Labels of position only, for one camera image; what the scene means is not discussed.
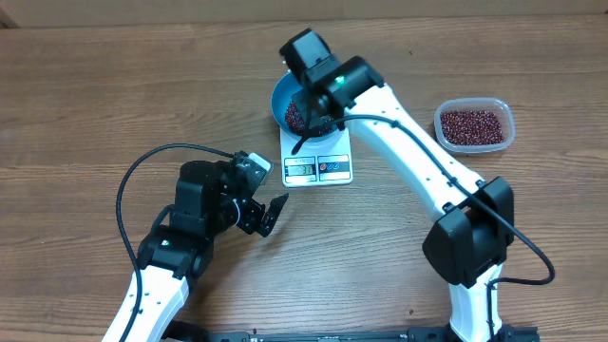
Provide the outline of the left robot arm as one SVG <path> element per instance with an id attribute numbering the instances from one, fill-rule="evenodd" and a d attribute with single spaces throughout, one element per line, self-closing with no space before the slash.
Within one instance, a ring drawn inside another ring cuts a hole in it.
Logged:
<path id="1" fill-rule="evenodd" d="M 236 226 L 267 237 L 287 201 L 269 205 L 253 195 L 273 165 L 258 154 L 230 161 L 189 161 L 180 168 L 175 200 L 142 240 L 123 303 L 104 335 L 106 341 L 207 341 L 204 328 L 176 320 L 213 258 L 217 236 Z"/>

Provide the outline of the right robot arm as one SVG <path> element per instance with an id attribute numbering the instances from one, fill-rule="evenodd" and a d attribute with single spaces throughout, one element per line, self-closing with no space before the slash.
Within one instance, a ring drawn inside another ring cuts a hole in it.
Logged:
<path id="1" fill-rule="evenodd" d="M 402 107 L 365 59 L 340 62 L 313 30 L 299 32 L 279 54 L 315 109 L 300 140 L 328 125 L 349 130 L 380 156 L 427 209 L 433 225 L 423 252 L 449 285 L 449 327 L 461 341 L 496 341 L 502 328 L 498 283 L 513 241 L 514 195 L 502 179 L 485 181 L 450 156 Z"/>

